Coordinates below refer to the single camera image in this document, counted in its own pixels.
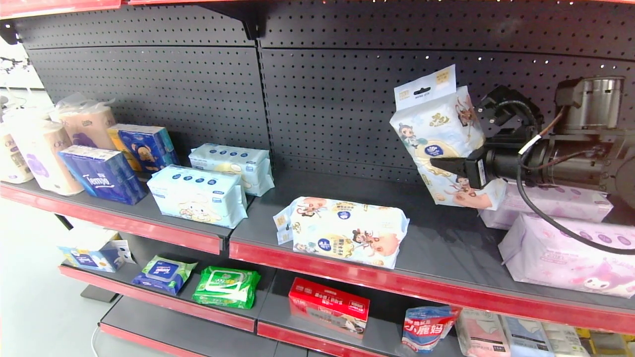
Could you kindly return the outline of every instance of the pink package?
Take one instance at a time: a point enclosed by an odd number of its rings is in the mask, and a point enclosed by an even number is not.
[[[571,219],[556,221],[614,248],[635,248],[635,227]],[[516,281],[619,297],[635,295],[632,255],[604,252],[565,235],[534,213],[521,213],[498,245]]]
[[[571,187],[525,187],[531,201],[552,217],[583,219],[602,222],[613,209],[613,205],[602,194]],[[505,199],[498,210],[479,210],[479,215],[489,228],[509,229],[519,212],[533,212],[523,201],[516,184],[508,184]]]
[[[457,320],[458,344],[467,357],[511,357],[497,314],[463,309]]]

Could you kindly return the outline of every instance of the pink tissue pack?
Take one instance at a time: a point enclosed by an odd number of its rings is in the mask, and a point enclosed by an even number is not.
[[[516,184],[507,184],[505,198],[498,210],[480,210],[479,216],[489,228],[509,229],[519,212],[533,212],[523,201]],[[551,217],[564,217],[602,222],[613,205],[596,191],[571,187],[525,187],[527,196],[540,210]]]
[[[613,248],[635,248],[635,227],[556,219],[582,237]],[[498,245],[516,281],[618,297],[635,294],[632,255],[604,252],[565,235],[534,213],[521,213]]]

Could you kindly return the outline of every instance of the light blue tissue pack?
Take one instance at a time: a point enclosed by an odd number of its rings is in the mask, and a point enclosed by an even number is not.
[[[148,187],[161,214],[235,228],[247,217],[240,176],[170,165]]]
[[[189,157],[194,168],[240,175],[246,194],[260,197],[274,187],[269,151],[203,144]]]
[[[512,356],[554,357],[541,322],[501,316]]]

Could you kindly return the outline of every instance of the product package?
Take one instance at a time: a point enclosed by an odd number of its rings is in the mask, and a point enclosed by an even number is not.
[[[409,219],[399,208],[299,197],[274,216],[293,251],[394,269]]]
[[[83,269],[117,271],[131,260],[128,243],[117,231],[96,227],[74,227],[57,242],[70,264]]]
[[[192,150],[190,162],[193,168],[240,175],[246,194],[262,196],[274,187],[266,150],[203,144]]]
[[[162,126],[116,124],[108,133],[117,150],[127,152],[126,159],[137,162],[130,164],[134,170],[152,173],[170,164],[178,165],[172,140]]]
[[[199,304],[251,309],[259,281],[255,271],[207,267],[192,299]]]
[[[580,343],[575,328],[548,322],[543,322],[542,328],[547,334],[555,357],[589,357],[589,353]]]
[[[370,300],[295,278],[289,291],[291,314],[357,338],[368,322]]]
[[[113,101],[98,102],[75,93],[57,103],[53,119],[64,125],[74,145],[115,150],[107,132],[116,123],[108,106]]]
[[[563,217],[602,222],[613,205],[599,192],[571,187],[525,187],[527,196],[541,211],[550,217]],[[480,210],[479,215],[489,228],[509,229],[519,212],[533,211],[523,201],[518,187],[510,183],[505,199],[496,211]]]
[[[398,86],[394,89],[397,111],[390,124],[437,205],[496,210],[505,194],[505,181],[498,178],[477,190],[467,178],[430,164],[431,158],[467,157],[485,142],[467,87],[457,89],[456,83],[452,65]]]
[[[33,173],[20,154],[9,130],[9,124],[0,123],[0,181],[21,184],[33,179]]]
[[[553,357],[553,348],[539,321],[501,316],[512,356]]]
[[[28,124],[10,124],[10,130],[27,166],[43,190],[64,196],[84,190],[57,154],[71,145],[63,125],[48,120],[33,120]]]
[[[467,357],[511,357],[497,314],[463,309],[457,320],[458,344]]]
[[[172,295],[178,294],[197,263],[186,264],[155,255],[132,280],[133,284],[150,286]]]
[[[58,154],[91,196],[134,205],[146,195],[119,151],[73,145]]]
[[[148,187],[161,214],[235,228],[247,218],[240,176],[170,165]]]
[[[633,226],[556,221],[602,245],[629,248],[635,243]],[[578,242],[533,213],[521,213],[498,250],[516,281],[619,297],[635,294],[635,263],[630,256]]]
[[[430,353],[454,326],[460,309],[425,306],[406,310],[401,343],[416,353]]]

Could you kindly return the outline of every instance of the cartoon tissue pack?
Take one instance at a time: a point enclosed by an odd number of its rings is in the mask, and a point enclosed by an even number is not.
[[[635,243],[633,226],[556,221],[605,246],[628,249]],[[516,281],[627,298],[635,294],[635,262],[630,255],[578,242],[533,213],[521,213],[498,250]]]
[[[551,217],[602,222],[613,205],[599,192],[572,187],[525,187],[527,196]],[[480,210],[479,216],[489,228],[509,229],[520,212],[533,210],[523,201],[516,183],[508,183],[505,199],[496,211]]]
[[[161,214],[235,228],[247,218],[240,176],[170,165],[148,187]]]
[[[119,151],[73,145],[58,154],[91,196],[134,205],[146,195]]]
[[[431,158],[467,157],[485,142],[467,87],[457,88],[452,65],[394,89],[397,111],[390,124],[399,135],[437,205],[496,210],[506,184],[473,189],[465,177],[436,168]]]
[[[299,197],[274,217],[293,251],[394,269],[409,219],[394,207]]]
[[[154,173],[178,165],[168,130],[162,126],[116,124],[108,128],[108,134],[135,171]]]
[[[193,168],[240,175],[246,194],[260,197],[274,187],[269,151],[203,144],[189,157]]]

